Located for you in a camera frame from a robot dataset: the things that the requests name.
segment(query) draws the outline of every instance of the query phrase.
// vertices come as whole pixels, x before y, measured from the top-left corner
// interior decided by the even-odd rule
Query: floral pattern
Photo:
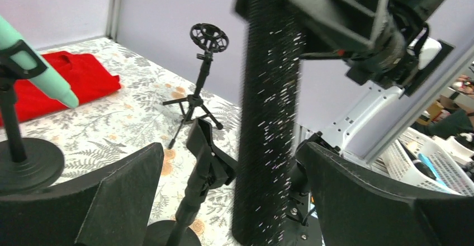
[[[148,61],[121,45],[100,38],[63,46],[50,53],[91,53],[113,75],[120,75],[122,89],[108,97],[21,124],[24,136],[55,143],[65,154],[64,173],[56,183],[76,178],[113,163],[140,148],[159,142],[166,148],[181,119],[178,105],[162,102],[192,93],[194,85]],[[237,156],[239,114],[235,105],[202,92],[206,106],[224,125],[214,129],[215,144],[228,155]],[[196,109],[196,116],[203,113]],[[165,160],[149,223],[172,219],[196,158],[186,149],[189,126],[178,136]],[[6,140],[5,134],[0,139]],[[209,191],[207,201],[191,229],[202,245],[238,245],[230,235],[232,186]]]

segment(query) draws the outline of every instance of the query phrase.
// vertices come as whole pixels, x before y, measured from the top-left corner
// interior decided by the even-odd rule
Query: white wall
[[[0,14],[35,48],[103,36],[110,0],[0,0]]]
[[[447,0],[433,15],[432,37],[456,46],[464,46],[466,32],[474,29],[474,9],[460,8],[474,0]],[[213,23],[230,39],[227,51],[215,55],[205,88],[239,103],[246,24],[232,13],[233,0],[122,0],[117,40],[163,67],[195,81],[199,72],[196,53],[200,50],[189,39],[190,27],[199,22]],[[360,136],[349,145],[359,155],[373,148],[450,66],[437,70],[420,94],[404,98],[385,109]],[[331,124],[361,97],[365,88],[344,76],[347,67],[341,61],[305,62],[298,123],[310,130]]]

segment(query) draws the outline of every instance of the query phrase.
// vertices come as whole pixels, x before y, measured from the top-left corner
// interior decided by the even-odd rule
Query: folded red towel
[[[71,85],[79,104],[94,101],[120,89],[120,77],[112,76],[92,54],[71,54],[60,51],[43,57]],[[19,122],[35,119],[67,109],[44,95],[28,80],[15,83],[18,102],[15,105]]]

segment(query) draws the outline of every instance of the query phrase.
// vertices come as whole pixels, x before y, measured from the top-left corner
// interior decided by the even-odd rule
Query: round black base
[[[23,138],[27,159],[15,163],[8,141],[0,143],[0,196],[48,187],[62,174],[64,155],[55,144],[36,138]]]
[[[166,245],[174,223],[173,220],[164,220],[149,225],[142,246],[201,246],[199,238],[191,228],[184,232],[179,245]]]

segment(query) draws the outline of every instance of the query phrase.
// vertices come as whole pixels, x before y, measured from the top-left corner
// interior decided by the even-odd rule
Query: tripod head
[[[229,38],[217,26],[198,23],[191,27],[191,40],[205,52],[219,53],[227,49]]]

